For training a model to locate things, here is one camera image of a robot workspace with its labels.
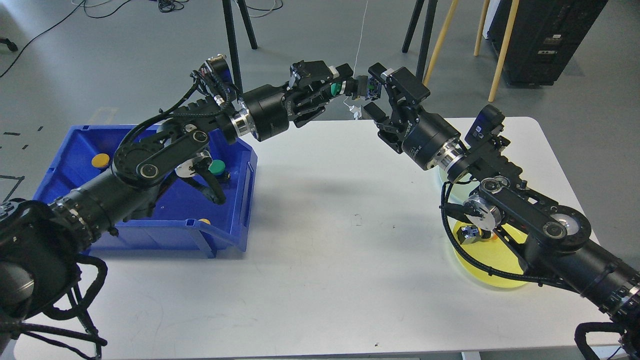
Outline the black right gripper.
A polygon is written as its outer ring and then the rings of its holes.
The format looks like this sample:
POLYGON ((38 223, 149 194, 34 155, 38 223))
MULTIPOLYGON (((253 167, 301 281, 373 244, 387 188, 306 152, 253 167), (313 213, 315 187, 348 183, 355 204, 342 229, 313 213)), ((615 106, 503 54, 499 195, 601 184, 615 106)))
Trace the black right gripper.
POLYGON ((439 114, 423 110, 420 104, 430 95, 429 89, 406 67, 393 70, 375 63, 368 73, 382 84, 391 105, 391 116, 374 102, 363 107, 374 121, 378 137, 422 170, 436 167, 445 145, 458 142, 461 134, 439 114))

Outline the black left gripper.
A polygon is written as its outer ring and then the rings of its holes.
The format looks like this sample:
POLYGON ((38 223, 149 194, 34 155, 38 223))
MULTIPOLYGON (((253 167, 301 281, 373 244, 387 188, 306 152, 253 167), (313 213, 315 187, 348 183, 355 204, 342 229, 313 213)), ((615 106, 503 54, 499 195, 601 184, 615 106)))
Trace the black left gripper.
POLYGON ((339 85, 336 93, 354 93, 353 75, 349 63, 301 60, 290 67, 289 87, 265 84, 243 93, 238 103, 251 117, 253 136, 262 142, 288 130, 291 122, 301 128, 324 113, 333 98, 331 84, 339 85))

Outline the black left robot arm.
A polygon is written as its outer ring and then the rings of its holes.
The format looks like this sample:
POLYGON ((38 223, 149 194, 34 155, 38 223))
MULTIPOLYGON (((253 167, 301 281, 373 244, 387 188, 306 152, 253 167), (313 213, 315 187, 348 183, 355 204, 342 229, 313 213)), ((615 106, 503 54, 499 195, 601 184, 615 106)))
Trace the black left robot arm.
POLYGON ((186 166, 205 180, 189 184, 217 205, 226 202, 212 157, 210 133, 229 144, 251 133, 265 141, 320 116, 338 96, 363 96, 366 77, 349 64, 322 60, 290 67, 281 86, 248 92, 231 82, 222 54, 206 59, 190 74, 192 86, 172 107, 136 125, 123 137, 107 170, 50 203, 22 198, 1 203, 1 349, 21 335, 58 347, 46 334, 95 346, 101 358, 105 339, 89 316, 89 306, 105 284, 103 260, 84 255, 116 225, 151 216, 158 199, 186 166))

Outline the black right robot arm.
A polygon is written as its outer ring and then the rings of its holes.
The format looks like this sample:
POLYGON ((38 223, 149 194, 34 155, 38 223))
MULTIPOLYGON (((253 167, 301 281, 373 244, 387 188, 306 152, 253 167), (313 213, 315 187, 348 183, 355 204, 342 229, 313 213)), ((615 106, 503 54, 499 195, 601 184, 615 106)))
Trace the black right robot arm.
POLYGON ((397 153, 406 153, 423 170, 441 168, 447 175, 439 209, 450 243, 469 264, 490 276, 526 281, 576 292, 592 302, 610 322, 581 323, 574 342, 587 360, 597 355, 586 342, 589 332, 620 335, 631 360, 639 358, 639 272, 590 239, 592 228, 580 211, 561 205, 528 187, 522 169, 503 156, 509 140, 501 136, 505 116, 485 105, 466 134, 421 101, 430 95, 405 67, 373 64, 368 73, 386 89, 391 116, 377 105, 364 107, 378 137, 397 153), (496 234, 516 255, 521 275, 486 265, 469 255, 455 239, 448 219, 471 227, 462 237, 477 240, 496 234))

